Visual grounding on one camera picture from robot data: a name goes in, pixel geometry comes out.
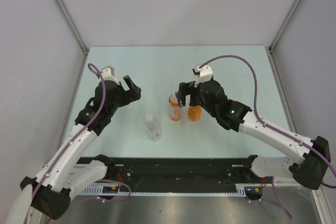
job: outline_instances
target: white table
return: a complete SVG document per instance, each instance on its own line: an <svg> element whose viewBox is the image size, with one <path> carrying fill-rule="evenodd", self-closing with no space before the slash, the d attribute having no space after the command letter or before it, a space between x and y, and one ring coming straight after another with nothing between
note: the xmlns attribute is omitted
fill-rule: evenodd
<svg viewBox="0 0 336 224"><path fill-rule="evenodd" d="M98 68L111 65L115 75L129 75L142 89L141 99L118 109L112 122L85 151L85 157L104 154L111 157L185 157L232 158L250 154L284 156L263 142L241 133L221 128L214 118L203 111L201 119L191 122L187 106L180 121L168 116L168 98L180 82L196 79L192 68L219 55L233 54L247 59L258 78L258 112L265 118L288 129L280 97L262 46L165 46L165 47L92 47L87 63ZM229 99L253 107L254 83L249 68L236 59L221 59L210 64L214 78ZM86 67L72 110L67 133L98 85L97 78ZM148 139L144 116L152 113L162 125L158 142Z"/></svg>

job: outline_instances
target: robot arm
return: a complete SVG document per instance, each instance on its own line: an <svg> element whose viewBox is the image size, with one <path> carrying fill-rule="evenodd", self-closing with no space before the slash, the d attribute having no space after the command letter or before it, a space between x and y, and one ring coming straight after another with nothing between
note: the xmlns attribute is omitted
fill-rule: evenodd
<svg viewBox="0 0 336 224"><path fill-rule="evenodd" d="M97 180L103 179L107 174L116 174L114 161L99 155L80 172L69 174L88 146L95 141L102 130L111 122L116 110L120 107L139 100L141 89L137 87L129 76L124 80L129 87L125 91L114 76L114 69L106 67L101 70L106 88L106 96L102 110L86 130L78 134L94 117L103 99L102 82L95 89L95 95L89 99L85 108L81 110L75 120L70 135L63 145L49 161L49 163L36 175L35 178L25 177L20 184L21 189L28 184L33 188L39 185L32 202L32 207L49 216L51 219L60 218L74 199L83 189Z"/></svg>
<svg viewBox="0 0 336 224"><path fill-rule="evenodd" d="M275 159L267 161L266 158L256 157L251 166L256 175L293 177L309 189L316 190L320 187L328 166L303 145L311 146L330 161L327 140L319 136L315 140L300 136L281 129L263 118L261 118L263 122L260 122L250 107L227 98L224 89L214 80L210 66L205 65L202 68L196 66L193 72L198 79L180 83L176 94L181 107L185 106L185 98L190 95L190 106L200 105L224 129L253 136L287 156L277 158L276 162ZM301 142L297 143L288 136L295 137Z"/></svg>

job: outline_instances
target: wall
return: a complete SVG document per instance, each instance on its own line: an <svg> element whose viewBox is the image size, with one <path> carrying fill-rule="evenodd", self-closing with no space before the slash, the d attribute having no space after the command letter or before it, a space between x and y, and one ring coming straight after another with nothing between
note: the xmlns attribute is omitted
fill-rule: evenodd
<svg viewBox="0 0 336 224"><path fill-rule="evenodd" d="M0 0L0 223L55 151L83 62L53 0Z"/></svg>
<svg viewBox="0 0 336 224"><path fill-rule="evenodd" d="M336 0L304 0L275 49L299 133L329 140L336 160ZM326 182L336 184L328 173ZM328 189L336 206L336 191Z"/></svg>
<svg viewBox="0 0 336 224"><path fill-rule="evenodd" d="M293 0L64 0L87 46L270 45Z"/></svg>

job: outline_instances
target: clear plastic bottle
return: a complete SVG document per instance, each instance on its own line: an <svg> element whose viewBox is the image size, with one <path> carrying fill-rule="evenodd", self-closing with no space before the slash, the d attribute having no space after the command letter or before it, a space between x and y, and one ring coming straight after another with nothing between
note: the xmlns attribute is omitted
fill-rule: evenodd
<svg viewBox="0 0 336 224"><path fill-rule="evenodd" d="M169 117L173 121L178 121L182 118L182 110L179 106L179 101L176 98L178 90L174 90L169 97Z"/></svg>
<svg viewBox="0 0 336 224"><path fill-rule="evenodd" d="M146 114L146 133L150 140L157 141L161 137L161 126L152 114Z"/></svg>
<svg viewBox="0 0 336 224"><path fill-rule="evenodd" d="M197 106L189 106L188 109L188 118L190 121L198 121L201 118L202 114L202 107L197 105Z"/></svg>

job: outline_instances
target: orange bottle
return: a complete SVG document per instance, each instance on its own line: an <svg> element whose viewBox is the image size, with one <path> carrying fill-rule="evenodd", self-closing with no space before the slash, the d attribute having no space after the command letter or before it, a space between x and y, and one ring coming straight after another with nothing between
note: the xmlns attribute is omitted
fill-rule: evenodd
<svg viewBox="0 0 336 224"><path fill-rule="evenodd" d="M188 109L188 118L190 121L197 121L201 118L202 114L202 107L197 105L197 106L189 106Z"/></svg>
<svg viewBox="0 0 336 224"><path fill-rule="evenodd" d="M182 110L179 106L179 101L176 98L176 93L178 90L174 90L173 93L169 97L169 117L173 121L178 121L182 117Z"/></svg>

